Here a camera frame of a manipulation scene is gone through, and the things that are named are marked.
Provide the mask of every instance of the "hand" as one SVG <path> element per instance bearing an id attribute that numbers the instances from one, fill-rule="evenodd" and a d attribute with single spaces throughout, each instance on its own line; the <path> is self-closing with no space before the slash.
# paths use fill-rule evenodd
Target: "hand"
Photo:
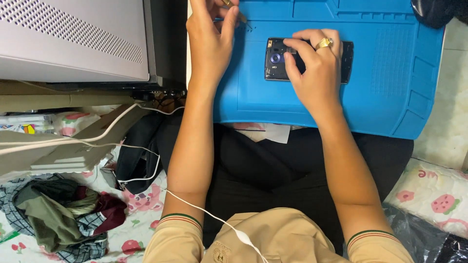
<path id="1" fill-rule="evenodd" d="M 296 61 L 290 53 L 285 53 L 285 66 L 297 97 L 319 124 L 331 117 L 330 113 L 342 113 L 340 104 L 341 56 L 342 43 L 338 31 L 331 29 L 307 29 L 296 32 L 293 39 L 285 39 L 284 44 L 294 48 L 306 65 L 301 74 Z M 324 38 L 333 39 L 333 46 L 320 48 L 316 46 Z M 301 39 L 310 40 L 312 46 Z"/>
<path id="2" fill-rule="evenodd" d="M 239 5 L 239 0 L 231 2 Z M 186 24 L 192 62 L 190 82 L 196 83 L 191 88 L 203 87 L 202 92 L 214 95 L 231 60 L 239 7 L 226 9 L 222 0 L 190 0 L 190 3 L 193 13 Z M 224 20 L 213 22 L 215 18 Z"/>

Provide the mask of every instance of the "blue silicone repair mat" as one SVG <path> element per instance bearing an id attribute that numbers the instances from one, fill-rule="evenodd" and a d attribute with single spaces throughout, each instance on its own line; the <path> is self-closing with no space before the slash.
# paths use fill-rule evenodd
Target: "blue silicone repair mat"
<path id="1" fill-rule="evenodd" d="M 341 100 L 352 131 L 416 139 L 432 110 L 443 30 L 420 24 L 409 0 L 241 0 L 252 27 L 235 33 L 214 121 L 316 127 L 288 81 L 265 80 L 269 37 L 329 28 L 354 43 Z"/>

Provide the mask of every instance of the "smartphone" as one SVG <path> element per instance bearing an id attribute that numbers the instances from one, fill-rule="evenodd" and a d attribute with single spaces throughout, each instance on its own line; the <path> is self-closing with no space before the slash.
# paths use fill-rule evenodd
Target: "smartphone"
<path id="1" fill-rule="evenodd" d="M 265 53 L 265 79 L 266 80 L 286 80 L 289 81 L 286 74 L 284 53 L 289 52 L 296 60 L 296 66 L 300 73 L 306 71 L 306 65 L 300 57 L 297 50 L 283 44 L 284 38 L 268 38 Z M 354 43 L 352 41 L 343 41 L 343 57 L 341 59 L 341 83 L 348 84 L 351 77 L 352 61 L 354 58 Z"/>

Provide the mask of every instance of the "metal tool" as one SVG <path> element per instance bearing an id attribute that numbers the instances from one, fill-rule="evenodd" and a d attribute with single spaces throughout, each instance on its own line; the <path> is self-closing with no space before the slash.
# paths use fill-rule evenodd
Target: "metal tool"
<path id="1" fill-rule="evenodd" d="M 231 2 L 231 0 L 223 0 L 224 4 L 228 7 L 228 8 L 231 8 L 234 6 L 234 4 Z M 248 27 L 250 27 L 250 29 L 252 29 L 252 27 L 247 23 L 247 17 L 244 16 L 243 13 L 239 12 L 239 19 L 244 22 L 244 24 L 246 24 Z"/>

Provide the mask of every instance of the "person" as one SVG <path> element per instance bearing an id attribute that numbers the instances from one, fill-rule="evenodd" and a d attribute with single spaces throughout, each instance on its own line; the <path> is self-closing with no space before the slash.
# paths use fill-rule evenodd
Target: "person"
<path id="1" fill-rule="evenodd" d="M 239 0 L 190 0 L 192 74 L 184 113 L 157 133 L 168 190 L 249 236 L 269 263 L 411 263 L 381 202 L 412 154 L 413 141 L 351 133 L 340 104 L 339 33 L 307 29 L 285 39 L 285 66 L 318 129 L 291 131 L 287 144 L 253 142 L 213 124 L 213 100 L 233 50 Z M 324 38 L 335 45 L 316 51 Z M 346 241 L 349 261 L 341 257 Z M 143 262 L 263 262 L 234 230 L 166 194 Z"/>

